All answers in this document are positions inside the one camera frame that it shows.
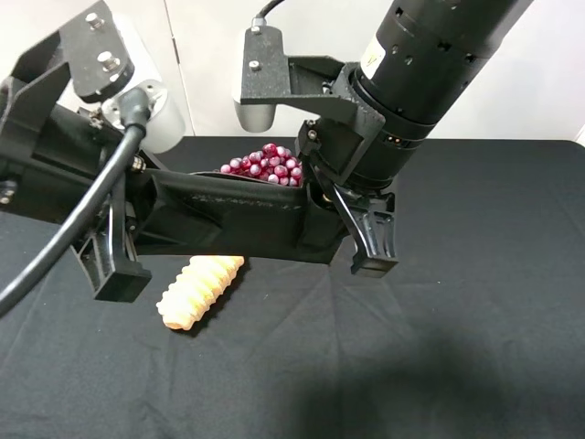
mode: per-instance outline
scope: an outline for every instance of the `black cloth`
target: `black cloth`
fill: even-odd
[[[91,300],[66,255],[0,321],[0,438],[585,437],[585,149],[431,140],[398,206],[386,278],[349,273],[350,241],[331,267],[251,259],[188,333],[155,307],[187,258],[144,257],[127,305]],[[54,229],[0,216],[2,284]]]

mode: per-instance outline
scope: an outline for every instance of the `cable connector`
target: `cable connector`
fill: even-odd
[[[144,90],[134,88],[120,98],[120,120],[124,128],[136,126],[146,136],[146,124],[150,119],[150,101]]]

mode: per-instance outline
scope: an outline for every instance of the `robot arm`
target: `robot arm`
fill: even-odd
[[[180,116],[140,45],[100,1],[23,54],[0,87],[0,205],[63,223],[115,154],[120,104],[138,89],[151,111],[143,149],[68,242],[95,298],[132,301],[142,291],[150,274],[138,254],[329,263],[348,234],[352,272],[383,275],[397,263],[396,174],[530,3],[396,0],[360,63],[287,57],[280,30],[257,16],[245,34],[236,111],[250,131],[268,129],[277,104],[321,116],[296,139],[305,173],[296,188],[161,166],[153,153],[178,141]],[[57,105],[70,80],[101,109]]]

